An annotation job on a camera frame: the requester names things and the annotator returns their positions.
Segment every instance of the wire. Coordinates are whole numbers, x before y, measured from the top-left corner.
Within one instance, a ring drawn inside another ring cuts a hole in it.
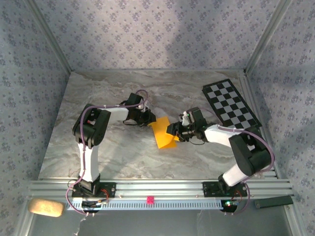
[[[106,201],[107,201],[107,203],[109,203],[109,194],[108,194],[107,190],[101,189],[101,191],[106,194]]]
[[[82,173],[82,175],[80,176],[80,178],[79,178],[77,181],[75,181],[72,185],[70,185],[70,187],[68,187],[68,189],[67,189],[67,191],[66,191],[66,193],[65,193],[65,198],[66,198],[67,202],[69,203],[69,205],[70,205],[77,213],[86,215],[85,212],[79,211],[79,210],[70,202],[68,193],[69,193],[69,191],[74,187],[74,185],[78,184],[78,183],[83,179],[83,176],[84,176],[85,170],[86,170],[86,169],[85,169],[85,150],[86,150],[86,143],[84,142],[84,133],[83,133],[83,121],[84,121],[85,114],[87,113],[88,110],[91,110],[91,109],[94,109],[94,108],[102,108],[102,109],[103,109],[103,108],[117,108],[117,107],[131,108],[131,107],[140,106],[140,105],[144,104],[144,103],[148,100],[149,94],[148,94],[148,92],[147,92],[146,90],[144,90],[144,89],[139,89],[139,90],[136,92],[136,94],[139,93],[139,92],[145,92],[146,98],[145,98],[142,102],[140,102],[140,103],[138,103],[138,104],[135,104],[135,105],[127,105],[127,106],[125,106],[125,105],[115,105],[115,106],[90,106],[90,107],[87,107],[87,108],[83,111],[82,116],[81,116],[81,120],[80,120],[80,133],[81,133],[81,140],[82,140],[82,144],[83,144],[83,151],[82,151],[83,173]]]
[[[263,140],[261,137],[259,137],[258,135],[252,133],[252,132],[249,132],[247,130],[243,130],[243,129],[235,129],[235,128],[227,128],[227,127],[222,127],[220,125],[218,125],[218,129],[220,130],[224,130],[224,131],[229,131],[229,132],[240,132],[240,133],[245,133],[245,134],[248,134],[252,137],[254,137],[255,139],[259,140],[262,144],[265,145],[265,147],[268,149],[269,153],[270,153],[270,157],[271,157],[271,162],[270,162],[270,165],[266,168],[266,169],[263,169],[261,171],[258,171],[256,174],[260,174],[260,173],[263,173],[263,172],[266,172],[266,171],[269,171],[274,163],[275,163],[275,154],[274,152],[272,151],[271,147],[267,144],[267,142],[265,140]]]
[[[76,179],[71,179],[71,180],[69,180],[69,181],[68,181],[68,184],[67,184],[67,187],[69,187],[70,181],[74,181],[74,182],[75,182]]]
[[[244,206],[241,210],[237,211],[236,213],[233,213],[233,215],[237,215],[237,214],[240,214],[240,213],[242,213],[243,211],[245,211],[246,208],[248,207],[249,203],[250,203],[250,199],[251,199],[250,188],[248,187],[247,183],[244,183],[244,185],[245,185],[245,187],[246,187],[246,189],[247,189],[247,196],[248,196],[248,197],[247,197],[247,202],[246,202],[245,206]]]
[[[201,144],[195,144],[195,143],[193,143],[193,142],[190,141],[190,140],[189,140],[189,142],[190,142],[191,144],[194,144],[194,145],[204,145],[204,144],[205,144],[205,141],[203,141],[203,143],[201,143]]]
[[[241,192],[240,192],[240,191],[238,191],[238,190],[235,190],[234,196],[231,198],[231,200],[230,200],[230,201],[232,201],[232,200],[236,197],[236,194],[237,194],[237,193],[238,193],[238,195],[240,195],[240,197],[241,197],[241,200],[240,200],[238,203],[240,203],[240,202],[242,201],[243,196],[242,196]]]

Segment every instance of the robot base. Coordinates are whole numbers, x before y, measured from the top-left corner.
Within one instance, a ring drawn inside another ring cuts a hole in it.
[[[222,189],[220,182],[207,181],[202,183],[202,187],[204,197],[233,197],[236,191],[239,191],[243,197],[247,197],[246,187],[243,183]]]
[[[106,194],[101,191],[105,189],[109,198],[115,197],[116,183],[115,182],[100,182],[100,176],[93,182],[81,180],[73,187],[73,198],[106,198]]]

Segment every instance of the small pink object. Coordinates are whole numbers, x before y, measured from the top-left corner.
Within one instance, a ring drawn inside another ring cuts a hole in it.
[[[147,204],[154,204],[154,196],[147,196]]]

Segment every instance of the beige sponge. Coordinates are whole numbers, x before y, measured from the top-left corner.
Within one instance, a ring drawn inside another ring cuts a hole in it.
[[[30,200],[28,210],[31,213],[59,217],[64,210],[64,203],[53,200],[33,198]]]

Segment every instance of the yellow block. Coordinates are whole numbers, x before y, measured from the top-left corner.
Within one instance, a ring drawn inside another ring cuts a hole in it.
[[[30,200],[28,210],[31,213],[59,217],[64,210],[64,203],[53,200],[33,198]]]
[[[157,118],[156,122],[149,125],[152,126],[158,148],[175,148],[177,146],[175,141],[178,141],[178,137],[166,133],[167,127],[170,125],[168,117]]]

